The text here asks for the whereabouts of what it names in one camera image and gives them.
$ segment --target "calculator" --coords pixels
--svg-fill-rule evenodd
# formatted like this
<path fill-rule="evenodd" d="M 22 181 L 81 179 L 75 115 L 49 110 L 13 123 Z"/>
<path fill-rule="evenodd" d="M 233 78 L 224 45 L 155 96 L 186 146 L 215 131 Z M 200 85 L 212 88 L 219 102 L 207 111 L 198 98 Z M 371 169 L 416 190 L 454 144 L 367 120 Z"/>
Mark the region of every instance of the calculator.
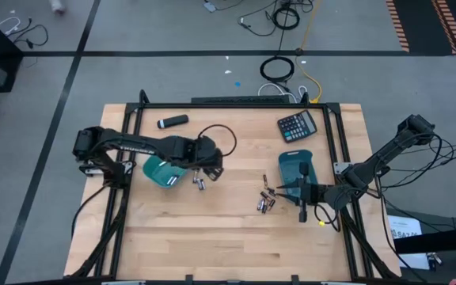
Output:
<path fill-rule="evenodd" d="M 303 111 L 278 120 L 277 125 L 286 143 L 304 139 L 317 131 L 316 124 L 309 111 Z"/>

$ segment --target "gray floor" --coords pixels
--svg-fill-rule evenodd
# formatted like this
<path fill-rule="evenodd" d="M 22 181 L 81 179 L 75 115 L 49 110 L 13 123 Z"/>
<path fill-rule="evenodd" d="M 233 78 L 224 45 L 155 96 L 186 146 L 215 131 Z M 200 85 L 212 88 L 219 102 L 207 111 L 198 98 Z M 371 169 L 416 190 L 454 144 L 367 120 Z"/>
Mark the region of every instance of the gray floor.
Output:
<path fill-rule="evenodd" d="M 46 51 L 74 51 L 92 0 L 69 1 L 64 17 L 50 14 L 44 1 L 0 2 L 0 20 L 16 10 L 54 30 Z M 237 15 L 263 1 L 208 13 L 203 1 L 101 1 L 87 50 L 251 50 L 275 49 L 279 35 L 258 38 L 236 24 Z M 251 19 L 253 27 L 267 25 Z M 323 1 L 309 49 L 399 50 L 384 2 Z M 302 42 L 305 24 L 285 34 L 283 46 Z M 70 221 L 86 179 L 71 147 L 78 129 L 96 125 L 104 104 L 136 101 L 145 89 L 152 102 L 188 102 L 191 97 L 256 94 L 265 80 L 265 57 L 83 58 L 66 103 L 44 175 L 7 282 L 60 278 L 70 246 Z M 323 86 L 322 101 L 362 104 L 373 150 L 381 147 L 411 113 L 436 124 L 437 133 L 456 143 L 455 57 L 304 57 L 304 67 Z M 52 113 L 72 58 L 26 58 L 11 93 L 0 94 L 0 262 L 29 186 Z M 269 67 L 278 73 L 278 63 Z M 311 83 L 297 73 L 292 90 Z M 419 168 L 430 154 L 402 156 L 393 165 Z M 390 184 L 403 173 L 390 173 Z M 426 174 L 415 184 L 387 192 L 406 210 L 456 217 L 456 161 Z"/>

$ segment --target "black marker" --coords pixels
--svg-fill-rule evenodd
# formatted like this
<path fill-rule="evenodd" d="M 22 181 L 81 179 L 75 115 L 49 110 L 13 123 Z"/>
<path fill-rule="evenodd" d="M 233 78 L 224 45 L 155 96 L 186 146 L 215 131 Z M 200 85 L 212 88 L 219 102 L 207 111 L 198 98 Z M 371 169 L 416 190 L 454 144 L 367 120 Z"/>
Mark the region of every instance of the black marker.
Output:
<path fill-rule="evenodd" d="M 188 115 L 174 116 L 172 118 L 158 121 L 158 128 L 173 127 L 178 124 L 186 124 L 189 121 Z"/>

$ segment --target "yellow cable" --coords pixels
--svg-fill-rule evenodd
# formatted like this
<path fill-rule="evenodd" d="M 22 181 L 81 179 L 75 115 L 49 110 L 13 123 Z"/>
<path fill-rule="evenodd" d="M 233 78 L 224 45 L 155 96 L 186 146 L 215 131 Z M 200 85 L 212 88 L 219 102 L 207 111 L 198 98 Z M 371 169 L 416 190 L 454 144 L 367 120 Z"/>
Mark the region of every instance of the yellow cable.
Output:
<path fill-rule="evenodd" d="M 317 12 L 317 9 L 318 7 L 320 6 L 320 3 L 321 3 L 321 0 L 317 0 L 317 4 L 314 6 L 313 8 L 313 12 L 310 14 L 310 19 L 309 19 L 309 24 L 307 25 L 307 30 L 306 30 L 306 34 L 304 35 L 304 40 L 302 41 L 302 46 L 300 46 L 300 49 L 303 50 L 304 47 L 306 46 L 306 43 L 307 43 L 307 37 L 309 36 L 309 31 L 310 31 L 310 26 L 313 24 L 313 19 L 314 19 L 314 16 L 316 16 L 316 12 Z M 312 76 L 308 75 L 306 73 L 306 71 L 304 70 L 304 68 L 298 64 L 298 56 L 294 58 L 294 62 L 295 64 L 300 68 L 300 70 L 302 71 L 302 73 L 304 73 L 304 75 L 312 82 L 314 82 L 314 84 L 316 84 L 317 86 L 317 96 L 316 98 L 314 99 L 311 99 L 310 100 L 310 103 L 312 104 L 317 104 L 319 103 L 320 101 L 320 98 L 321 98 L 321 95 L 323 94 L 323 89 L 321 88 L 321 84 L 320 82 L 318 82 L 316 79 L 314 79 Z"/>

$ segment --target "wooden table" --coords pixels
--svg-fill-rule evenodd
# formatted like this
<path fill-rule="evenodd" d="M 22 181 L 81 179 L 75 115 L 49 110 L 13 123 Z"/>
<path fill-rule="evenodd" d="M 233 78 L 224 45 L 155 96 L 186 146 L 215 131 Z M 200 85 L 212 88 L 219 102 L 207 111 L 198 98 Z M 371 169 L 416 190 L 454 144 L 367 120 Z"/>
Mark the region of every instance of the wooden table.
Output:
<path fill-rule="evenodd" d="M 101 126 L 120 131 L 124 108 L 123 104 L 106 105 Z M 342 104 L 341 109 L 351 160 L 364 161 L 371 155 L 371 145 L 360 105 Z M 192 183 L 192 172 L 173 188 L 159 188 L 142 173 L 148 156 L 137 155 L 117 279 L 183 280 L 186 274 L 193 274 L 195 280 L 288 281 L 291 275 L 299 275 L 304 281 L 349 280 L 343 234 L 331 226 L 319 226 L 312 212 L 307 223 L 298 222 L 298 207 L 283 198 L 266 215 L 257 211 L 264 185 L 262 175 L 267 174 L 271 187 L 281 185 L 277 158 L 284 151 L 310 150 L 318 182 L 334 184 L 320 110 L 310 110 L 318 128 L 315 135 L 288 144 L 279 133 L 276 121 L 299 111 L 145 109 L 140 135 L 195 138 L 211 124 L 225 124 L 234 130 L 238 145 L 225 158 L 221 178 L 216 182 L 205 179 L 207 190 L 202 192 Z M 158 120 L 180 114 L 187 114 L 189 123 L 157 128 Z M 336 127 L 332 129 L 342 161 Z M 233 146 L 230 133 L 222 128 L 213 128 L 205 135 L 215 140 L 223 153 Z M 88 178 L 83 199 L 98 190 L 101 183 L 101 177 Z M 65 274 L 78 269 L 99 241 L 107 197 L 108 191 L 102 192 L 78 216 Z M 365 195 L 359 202 L 367 240 L 400 275 L 397 258 L 385 239 L 379 200 Z M 353 241 L 362 276 L 359 247 Z M 108 247 L 105 272 L 111 251 L 112 245 Z"/>

